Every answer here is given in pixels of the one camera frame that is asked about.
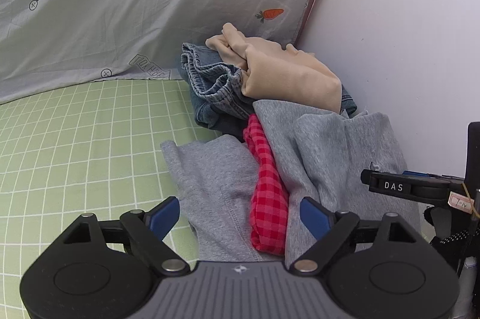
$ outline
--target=mattress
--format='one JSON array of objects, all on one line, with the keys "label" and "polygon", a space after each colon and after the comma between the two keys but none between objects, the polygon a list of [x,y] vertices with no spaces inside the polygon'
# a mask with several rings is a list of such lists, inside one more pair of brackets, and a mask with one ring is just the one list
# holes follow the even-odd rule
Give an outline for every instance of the mattress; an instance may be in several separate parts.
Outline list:
[{"label": "mattress", "polygon": [[[28,318],[21,275],[78,215],[116,219],[176,194],[162,141],[217,135],[195,124],[183,81],[91,82],[0,105],[0,318]],[[184,217],[164,241],[196,261]]]}]

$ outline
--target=beige sweater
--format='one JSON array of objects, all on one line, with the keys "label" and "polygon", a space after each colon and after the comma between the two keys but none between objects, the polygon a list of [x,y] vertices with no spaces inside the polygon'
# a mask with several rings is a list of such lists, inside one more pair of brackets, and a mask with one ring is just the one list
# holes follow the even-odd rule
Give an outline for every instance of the beige sweater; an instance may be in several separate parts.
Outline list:
[{"label": "beige sweater", "polygon": [[277,99],[340,112],[342,84],[312,53],[288,44],[245,37],[231,23],[205,44],[242,71],[242,93],[254,99]]}]

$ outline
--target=orange carrot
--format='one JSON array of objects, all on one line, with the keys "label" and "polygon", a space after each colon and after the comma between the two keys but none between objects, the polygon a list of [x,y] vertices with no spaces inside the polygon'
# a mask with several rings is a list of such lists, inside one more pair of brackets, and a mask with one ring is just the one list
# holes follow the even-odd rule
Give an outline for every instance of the orange carrot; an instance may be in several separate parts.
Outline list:
[{"label": "orange carrot", "polygon": [[260,13],[258,13],[255,17],[257,17],[260,22],[263,23],[265,20],[273,20],[281,13],[283,13],[282,8],[271,8],[269,10],[260,11]]}]

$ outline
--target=blue jeans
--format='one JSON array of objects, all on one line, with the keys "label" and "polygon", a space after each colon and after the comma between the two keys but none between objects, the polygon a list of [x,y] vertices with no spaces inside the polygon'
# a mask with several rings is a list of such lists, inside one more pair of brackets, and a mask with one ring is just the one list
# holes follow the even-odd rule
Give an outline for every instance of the blue jeans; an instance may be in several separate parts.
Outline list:
[{"label": "blue jeans", "polygon": [[247,127],[248,121],[217,111],[214,106],[194,93],[187,71],[182,68],[178,69],[178,71],[182,79],[188,83],[194,119],[197,125],[211,130],[218,130],[223,134],[235,136],[243,141],[243,129]]},{"label": "blue jeans", "polygon": [[185,42],[180,58],[193,93],[211,108],[233,117],[247,120],[254,112],[255,101],[242,94],[242,71],[222,61],[218,52],[206,46]]},{"label": "blue jeans", "polygon": [[346,110],[346,113],[349,116],[357,110],[357,105],[355,104],[355,101],[350,96],[346,88],[343,87],[343,85],[342,85],[342,105],[340,107],[340,112],[342,112],[342,110]]}]

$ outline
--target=pile of clothes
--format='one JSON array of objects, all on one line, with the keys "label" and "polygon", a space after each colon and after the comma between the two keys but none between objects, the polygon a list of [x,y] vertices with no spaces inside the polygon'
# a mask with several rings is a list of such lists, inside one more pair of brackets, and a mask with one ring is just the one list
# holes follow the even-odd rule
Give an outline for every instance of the pile of clothes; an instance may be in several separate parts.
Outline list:
[{"label": "pile of clothes", "polygon": [[305,196],[371,220],[394,210],[419,230],[415,203],[360,181],[363,169],[407,168],[386,115],[350,118],[357,107],[339,79],[291,44],[227,23],[206,45],[183,45],[181,74],[197,123],[224,135],[161,145],[201,260],[289,265],[315,243],[299,216]]},{"label": "pile of clothes", "polygon": [[253,102],[290,101],[343,113],[357,110],[337,76],[312,53],[283,50],[277,42],[245,37],[231,23],[206,46],[183,44],[179,63],[190,85],[195,122],[243,138]]}]

